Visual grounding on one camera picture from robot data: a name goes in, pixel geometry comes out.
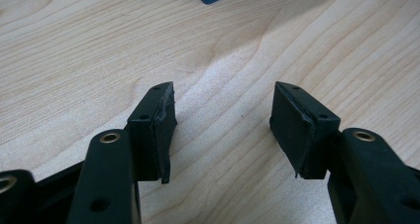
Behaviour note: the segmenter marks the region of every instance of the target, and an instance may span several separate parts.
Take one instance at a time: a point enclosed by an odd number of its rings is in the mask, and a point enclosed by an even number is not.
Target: wood grain
[[[84,159],[172,80],[171,182],[145,223],[334,223],[325,180],[294,178],[268,125],[295,83],[420,168],[420,0],[0,0],[0,170]]]

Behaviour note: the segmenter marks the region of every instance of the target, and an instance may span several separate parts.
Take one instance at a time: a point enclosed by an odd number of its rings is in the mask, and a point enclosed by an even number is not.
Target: round hole
[[[113,143],[120,140],[121,136],[118,133],[108,133],[101,137],[101,143]]]
[[[16,184],[16,181],[18,180],[12,175],[0,177],[0,193],[12,188]]]
[[[353,136],[364,142],[373,142],[375,140],[375,137],[373,135],[362,131],[354,132]]]
[[[401,199],[401,204],[414,210],[420,210],[420,202],[412,197],[404,197]]]
[[[102,212],[105,211],[109,205],[111,204],[111,201],[106,197],[98,197],[95,200],[90,203],[90,210],[94,212]]]

